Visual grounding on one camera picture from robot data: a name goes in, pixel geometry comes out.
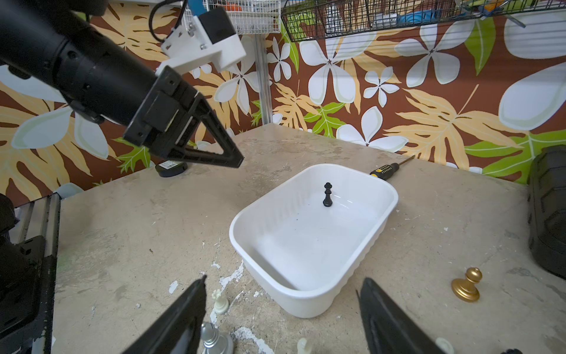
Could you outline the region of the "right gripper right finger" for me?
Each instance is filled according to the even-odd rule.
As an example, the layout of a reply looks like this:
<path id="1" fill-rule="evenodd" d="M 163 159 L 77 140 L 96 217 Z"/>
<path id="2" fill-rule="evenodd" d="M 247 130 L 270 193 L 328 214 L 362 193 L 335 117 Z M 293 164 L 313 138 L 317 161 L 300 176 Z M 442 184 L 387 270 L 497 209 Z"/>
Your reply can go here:
<path id="1" fill-rule="evenodd" d="M 442 352 L 373 279 L 364 279 L 357 297 L 370 353 Z"/>

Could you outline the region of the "black chess piece front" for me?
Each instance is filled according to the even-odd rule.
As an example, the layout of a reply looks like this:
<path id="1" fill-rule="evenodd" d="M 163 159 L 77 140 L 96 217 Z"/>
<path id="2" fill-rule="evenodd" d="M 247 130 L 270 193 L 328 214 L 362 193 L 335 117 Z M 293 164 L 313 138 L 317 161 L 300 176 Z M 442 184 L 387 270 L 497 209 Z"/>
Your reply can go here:
<path id="1" fill-rule="evenodd" d="M 325 188 L 325 191 L 324 191 L 325 197 L 324 197 L 324 200 L 323 200 L 323 205 L 325 207 L 331 207 L 333 205 L 333 200 L 332 200 L 332 197 L 331 197 L 333 186 L 332 186 L 331 183 L 327 182 L 324 185 L 324 188 Z"/>

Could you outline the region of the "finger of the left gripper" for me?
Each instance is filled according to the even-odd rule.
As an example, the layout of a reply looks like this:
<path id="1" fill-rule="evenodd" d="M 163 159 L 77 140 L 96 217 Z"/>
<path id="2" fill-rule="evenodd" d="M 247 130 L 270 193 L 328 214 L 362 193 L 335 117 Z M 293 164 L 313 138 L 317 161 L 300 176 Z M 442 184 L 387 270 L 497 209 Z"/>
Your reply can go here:
<path id="1" fill-rule="evenodd" d="M 188 146 L 188 142 L 202 125 L 215 138 L 221 153 Z M 242 153 L 201 94 L 178 102 L 178 112 L 167 132 L 171 135 L 167 138 L 168 159 L 227 168 L 238 168 L 243 162 Z"/>

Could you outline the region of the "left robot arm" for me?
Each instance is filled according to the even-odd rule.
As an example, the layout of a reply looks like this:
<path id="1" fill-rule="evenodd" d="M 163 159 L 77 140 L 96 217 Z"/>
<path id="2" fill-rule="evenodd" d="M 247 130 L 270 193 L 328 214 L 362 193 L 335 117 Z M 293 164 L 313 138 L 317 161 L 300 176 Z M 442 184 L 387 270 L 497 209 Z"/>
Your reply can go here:
<path id="1" fill-rule="evenodd" d="M 86 120 L 123 125 L 124 139 L 153 156 L 238 168 L 243 155 L 183 76 L 206 63 L 224 71 L 246 51 L 224 8 L 186 6 L 190 24 L 164 40 L 167 59 L 152 70 L 81 19 L 103 15 L 106 1 L 3 1 L 1 63 L 57 89 Z"/>

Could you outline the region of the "silver bishop chess piece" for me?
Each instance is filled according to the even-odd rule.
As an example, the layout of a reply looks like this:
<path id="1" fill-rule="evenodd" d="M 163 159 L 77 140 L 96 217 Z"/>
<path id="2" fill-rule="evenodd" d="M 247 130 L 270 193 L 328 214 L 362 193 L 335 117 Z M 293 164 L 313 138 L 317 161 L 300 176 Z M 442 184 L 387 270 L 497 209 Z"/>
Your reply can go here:
<path id="1" fill-rule="evenodd" d="M 233 354 L 234 342 L 230 335 L 221 333 L 212 323 L 204 322 L 200 328 L 200 339 L 205 354 Z"/>

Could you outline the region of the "white rook chess piece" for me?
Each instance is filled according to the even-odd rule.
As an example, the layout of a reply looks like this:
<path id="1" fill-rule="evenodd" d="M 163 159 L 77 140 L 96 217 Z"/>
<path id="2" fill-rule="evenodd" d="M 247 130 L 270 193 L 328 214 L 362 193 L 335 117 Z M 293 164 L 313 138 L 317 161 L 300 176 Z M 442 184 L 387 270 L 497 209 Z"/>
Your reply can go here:
<path id="1" fill-rule="evenodd" d="M 212 300 L 214 301 L 213 311 L 216 314 L 225 314 L 229 309 L 229 300 L 221 289 L 212 292 Z"/>

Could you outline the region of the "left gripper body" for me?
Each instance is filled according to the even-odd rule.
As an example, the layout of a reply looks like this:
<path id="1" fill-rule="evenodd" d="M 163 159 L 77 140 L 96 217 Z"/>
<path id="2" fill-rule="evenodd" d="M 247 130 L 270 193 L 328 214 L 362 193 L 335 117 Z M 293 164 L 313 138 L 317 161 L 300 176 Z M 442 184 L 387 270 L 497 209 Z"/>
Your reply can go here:
<path id="1" fill-rule="evenodd" d="M 126 128 L 124 140 L 162 159 L 206 159 L 187 143 L 208 119 L 203 95 L 166 66 Z"/>

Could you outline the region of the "white plastic storage box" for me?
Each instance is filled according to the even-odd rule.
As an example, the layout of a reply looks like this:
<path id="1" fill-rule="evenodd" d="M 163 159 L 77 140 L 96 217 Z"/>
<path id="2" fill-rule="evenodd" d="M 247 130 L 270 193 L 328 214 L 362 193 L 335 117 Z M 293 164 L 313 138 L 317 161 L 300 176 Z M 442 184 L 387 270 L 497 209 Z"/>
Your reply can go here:
<path id="1" fill-rule="evenodd" d="M 331 207 L 323 205 L 327 182 Z M 290 315 L 309 319 L 329 309 L 398 201 L 387 181 L 313 165 L 240 211 L 229 238 L 262 289 Z"/>

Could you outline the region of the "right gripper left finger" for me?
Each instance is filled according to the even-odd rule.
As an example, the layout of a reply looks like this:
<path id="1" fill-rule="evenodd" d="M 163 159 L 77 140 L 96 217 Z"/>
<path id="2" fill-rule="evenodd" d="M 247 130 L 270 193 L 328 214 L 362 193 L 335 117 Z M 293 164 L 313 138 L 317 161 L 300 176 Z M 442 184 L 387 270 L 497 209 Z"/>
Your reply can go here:
<path id="1" fill-rule="evenodd" d="M 196 353 L 206 314 L 206 276 L 188 289 L 137 339 L 125 353 Z"/>

